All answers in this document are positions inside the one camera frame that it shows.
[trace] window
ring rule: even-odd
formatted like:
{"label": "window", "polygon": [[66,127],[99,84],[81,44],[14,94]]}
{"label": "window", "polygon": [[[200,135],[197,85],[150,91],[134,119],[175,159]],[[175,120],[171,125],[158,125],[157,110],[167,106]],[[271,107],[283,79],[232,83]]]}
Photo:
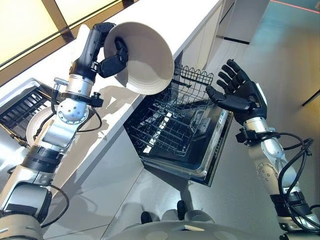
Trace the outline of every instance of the window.
{"label": "window", "polygon": [[137,0],[0,0],[0,86]]}

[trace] dishwasher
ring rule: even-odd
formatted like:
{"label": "dishwasher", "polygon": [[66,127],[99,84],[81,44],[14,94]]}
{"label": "dishwasher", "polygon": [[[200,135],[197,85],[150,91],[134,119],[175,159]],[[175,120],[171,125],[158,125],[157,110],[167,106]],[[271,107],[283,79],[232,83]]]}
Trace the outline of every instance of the dishwasher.
{"label": "dishwasher", "polygon": [[144,165],[211,186],[233,119],[209,99],[214,75],[175,63],[170,85],[124,123]]}

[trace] black cable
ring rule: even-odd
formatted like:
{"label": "black cable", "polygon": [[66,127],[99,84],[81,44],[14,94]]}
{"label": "black cable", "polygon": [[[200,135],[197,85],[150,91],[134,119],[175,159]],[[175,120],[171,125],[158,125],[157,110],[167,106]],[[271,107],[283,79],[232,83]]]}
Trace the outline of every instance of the black cable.
{"label": "black cable", "polygon": [[[309,137],[309,138],[303,140],[303,142],[306,143],[306,142],[310,141],[311,139],[312,139],[312,138]],[[285,150],[285,151],[287,151],[287,150],[292,150],[292,149],[295,149],[295,148],[297,148],[297,147],[300,147],[301,145],[302,145],[302,144],[301,144],[301,142],[300,142],[300,143],[295,144],[295,145],[292,145],[292,146],[284,147],[283,150]]]}
{"label": "black cable", "polygon": [[33,140],[36,140],[36,138],[39,136],[42,128],[44,127],[45,123],[52,118],[55,115],[55,113],[51,113],[43,122],[40,124],[38,130],[36,131],[35,135],[33,135]]}
{"label": "black cable", "polygon": [[57,101],[57,96],[58,96],[59,91],[58,90],[52,90],[52,98],[51,98],[51,102],[50,102],[50,106],[51,106],[51,111],[52,113],[45,119],[43,120],[43,122],[41,123],[41,125],[39,126],[39,128],[37,129],[35,135],[33,135],[33,140],[36,140],[36,138],[39,136],[42,128],[44,127],[45,123],[52,118],[55,114],[57,114],[57,111],[55,109],[55,103]]}
{"label": "black cable", "polygon": [[16,167],[17,167],[17,166],[13,166],[13,167],[9,168],[9,169],[6,171],[7,174],[12,174],[12,173],[14,172],[14,170],[15,170]]}
{"label": "black cable", "polygon": [[320,208],[320,204],[315,204],[315,205],[312,205],[310,207],[310,210],[314,209],[314,208]]}
{"label": "black cable", "polygon": [[52,184],[50,184],[49,186],[54,188],[54,189],[56,189],[57,191],[59,191],[64,196],[66,204],[65,204],[65,207],[64,207],[63,211],[59,214],[59,216],[56,217],[56,219],[54,219],[54,220],[52,220],[52,221],[50,221],[50,222],[48,222],[46,224],[43,224],[41,226],[41,228],[48,227],[49,225],[51,225],[51,224],[55,223],[56,221],[58,221],[65,214],[65,212],[68,210],[69,205],[70,205],[70,200],[69,200],[67,194],[64,191],[62,191],[62,189],[60,189],[59,187],[57,187],[55,185],[52,185]]}
{"label": "black cable", "polygon": [[92,128],[92,129],[88,129],[88,130],[78,130],[78,133],[91,132],[91,131],[95,131],[95,130],[98,130],[99,128],[101,128],[102,120],[101,120],[99,113],[97,112],[97,110],[94,107],[91,107],[91,109],[94,112],[94,114],[97,116],[97,118],[99,119],[99,126]]}
{"label": "black cable", "polygon": [[[288,133],[288,132],[280,132],[280,133],[272,134],[272,135],[262,139],[261,142],[265,141],[267,139],[271,139],[273,137],[282,136],[282,135],[291,136],[291,137],[297,139],[300,142],[300,143],[292,145],[290,147],[285,147],[285,148],[283,148],[284,150],[291,150],[291,149],[297,148],[299,146],[302,146],[302,147],[301,147],[301,150],[282,168],[282,170],[281,170],[281,172],[279,174],[279,177],[278,177],[279,194],[282,197],[282,199],[284,200],[284,203],[285,203],[285,205],[287,206],[287,208],[289,210],[290,217],[295,222],[295,224],[297,224],[297,226],[299,226],[301,229],[303,229],[304,231],[306,231],[308,233],[320,234],[319,230],[314,230],[314,229],[311,229],[311,228],[306,227],[303,224],[301,224],[297,220],[297,217],[295,215],[298,214],[298,217],[303,218],[306,222],[308,222],[310,225],[312,225],[315,228],[316,227],[320,228],[320,224],[318,224],[317,222],[314,222],[311,219],[309,219],[308,217],[306,217],[303,213],[301,213],[294,206],[292,206],[290,201],[288,201],[288,197],[290,195],[290,192],[293,189],[293,187],[297,184],[297,182],[298,182],[298,180],[299,180],[299,178],[300,178],[300,176],[302,174],[302,171],[303,171],[303,169],[305,167],[306,159],[307,159],[307,153],[309,153],[308,152],[308,147],[310,147],[310,145],[313,143],[313,139],[312,138],[308,138],[306,140],[302,140],[299,136],[297,136],[295,134]],[[283,186],[282,186],[283,177],[284,177],[286,171],[301,157],[302,157],[302,161],[301,161],[301,164],[300,164],[299,171],[296,174],[295,179],[291,183],[290,187],[288,188],[286,194],[284,194]]]}
{"label": "black cable", "polygon": [[56,104],[58,93],[59,93],[58,90],[52,90],[51,111],[53,112],[53,114],[57,114],[57,111],[55,109],[55,104]]}

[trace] white countertop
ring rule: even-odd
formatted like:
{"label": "white countertop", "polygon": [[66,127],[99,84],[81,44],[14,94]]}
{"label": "white countertop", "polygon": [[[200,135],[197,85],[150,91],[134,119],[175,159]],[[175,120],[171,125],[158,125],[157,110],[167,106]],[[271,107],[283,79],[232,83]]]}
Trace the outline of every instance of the white countertop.
{"label": "white countertop", "polygon": [[[166,40],[175,58],[221,1],[139,0],[107,21],[116,24],[140,22],[150,26]],[[55,77],[68,79],[74,45],[75,41],[67,44],[2,86],[0,98],[30,78],[50,87],[53,87]],[[98,61],[102,59],[101,50]],[[104,99],[103,106],[98,109],[103,125],[99,131],[77,134],[57,171],[54,179],[57,187],[62,187],[75,171],[77,175],[84,173],[144,97],[127,90],[114,77],[103,79],[98,75],[92,91],[100,92]],[[98,125],[98,120],[93,117],[86,125],[94,128]]]}

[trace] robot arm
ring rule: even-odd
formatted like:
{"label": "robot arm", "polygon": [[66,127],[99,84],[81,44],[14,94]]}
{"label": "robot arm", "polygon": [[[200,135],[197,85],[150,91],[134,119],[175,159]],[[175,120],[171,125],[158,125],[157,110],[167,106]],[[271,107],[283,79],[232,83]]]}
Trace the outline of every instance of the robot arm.
{"label": "robot arm", "polygon": [[113,23],[96,24],[88,35],[81,56],[73,62],[69,80],[55,78],[54,90],[66,85],[65,98],[56,109],[55,119],[47,122],[33,146],[11,174],[0,196],[0,239],[43,239],[40,223],[48,214],[55,170],[91,107],[101,107],[100,94],[91,90],[98,73],[103,78],[122,71],[128,49],[121,38],[115,39],[116,55],[97,62],[100,48]]}
{"label": "robot arm", "polygon": [[[274,203],[279,225],[288,232],[282,238],[299,239],[299,234],[304,231],[307,232],[303,233],[304,239],[307,235],[310,239],[319,239],[314,235],[320,233],[319,220],[306,203],[297,173],[291,166],[292,163],[286,160],[284,149],[277,139],[280,135],[296,136],[290,133],[275,133],[275,130],[268,126],[267,102],[260,86],[251,81],[233,60],[229,59],[227,64],[222,66],[222,70],[227,74],[219,72],[218,75],[224,81],[218,80],[217,84],[224,89],[225,94],[216,91],[212,86],[208,86],[206,91],[219,107],[232,111],[235,120],[243,126],[236,136],[237,141],[248,145],[249,156],[258,177]],[[296,146],[302,146],[302,149],[294,161],[303,155],[306,157],[311,143],[309,140]]]}

